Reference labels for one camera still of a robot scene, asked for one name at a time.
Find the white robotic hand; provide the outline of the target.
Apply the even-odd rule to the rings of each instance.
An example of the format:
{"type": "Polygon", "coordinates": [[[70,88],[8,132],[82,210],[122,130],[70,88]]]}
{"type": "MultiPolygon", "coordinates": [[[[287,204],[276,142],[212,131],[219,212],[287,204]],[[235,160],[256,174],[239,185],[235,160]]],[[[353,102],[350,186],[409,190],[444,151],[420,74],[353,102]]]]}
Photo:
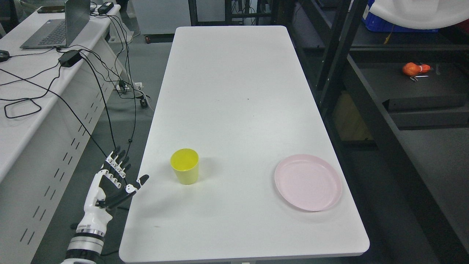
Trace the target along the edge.
{"type": "Polygon", "coordinates": [[[77,233],[91,233],[104,237],[107,232],[107,224],[112,220],[112,216],[106,210],[117,208],[120,204],[131,198],[136,192],[147,182],[149,175],[143,175],[136,180],[136,185],[128,184],[126,164],[129,162],[129,157],[125,157],[126,150],[120,151],[120,146],[117,146],[105,159],[101,165],[100,171],[95,174],[92,183],[89,187],[85,202],[84,202],[84,217],[76,228],[77,233]],[[115,185],[118,189],[125,186],[124,189],[119,190],[116,195],[106,198],[103,189],[100,187],[102,178],[106,182],[111,182],[111,186],[115,185]]]}

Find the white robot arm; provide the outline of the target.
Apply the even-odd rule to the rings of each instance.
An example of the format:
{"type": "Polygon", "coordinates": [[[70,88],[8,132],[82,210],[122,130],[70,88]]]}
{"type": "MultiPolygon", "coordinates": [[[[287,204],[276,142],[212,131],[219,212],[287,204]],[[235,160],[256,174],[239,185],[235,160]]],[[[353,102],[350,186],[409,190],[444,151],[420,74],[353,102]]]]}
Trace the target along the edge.
{"type": "Polygon", "coordinates": [[[134,183],[126,182],[131,168],[126,151],[117,146],[94,175],[84,202],[84,217],[77,224],[63,264],[95,264],[104,247],[107,224],[115,209],[134,196],[147,182],[143,175],[134,183]]]}

